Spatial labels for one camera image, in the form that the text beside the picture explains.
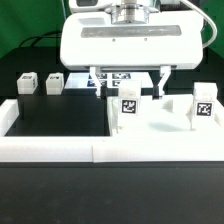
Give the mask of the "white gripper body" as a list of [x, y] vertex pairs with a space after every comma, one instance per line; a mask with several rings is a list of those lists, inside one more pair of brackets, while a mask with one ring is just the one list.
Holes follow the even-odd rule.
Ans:
[[152, 14], [147, 24], [113, 24], [108, 14], [73, 14], [65, 22], [60, 58], [69, 69], [193, 69], [203, 57], [197, 14]]

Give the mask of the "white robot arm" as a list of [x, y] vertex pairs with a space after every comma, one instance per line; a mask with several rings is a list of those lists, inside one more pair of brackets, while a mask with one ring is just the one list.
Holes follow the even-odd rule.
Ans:
[[70, 70], [158, 70], [153, 97], [163, 95], [172, 70], [196, 68], [218, 31], [191, 0], [69, 0], [60, 59]]

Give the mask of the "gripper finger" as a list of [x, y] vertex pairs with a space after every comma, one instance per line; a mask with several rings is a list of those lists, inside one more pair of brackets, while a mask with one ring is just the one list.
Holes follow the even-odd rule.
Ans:
[[101, 74], [99, 67], [91, 66], [90, 67], [90, 76], [93, 79], [96, 86], [96, 96], [98, 98], [105, 98], [107, 87], [100, 83], [98, 76]]
[[164, 95], [164, 86], [169, 79], [171, 75], [171, 67], [166, 65], [166, 66], [161, 66], [160, 67], [160, 81], [157, 85], [153, 86], [153, 94], [152, 94], [152, 99], [160, 99]]

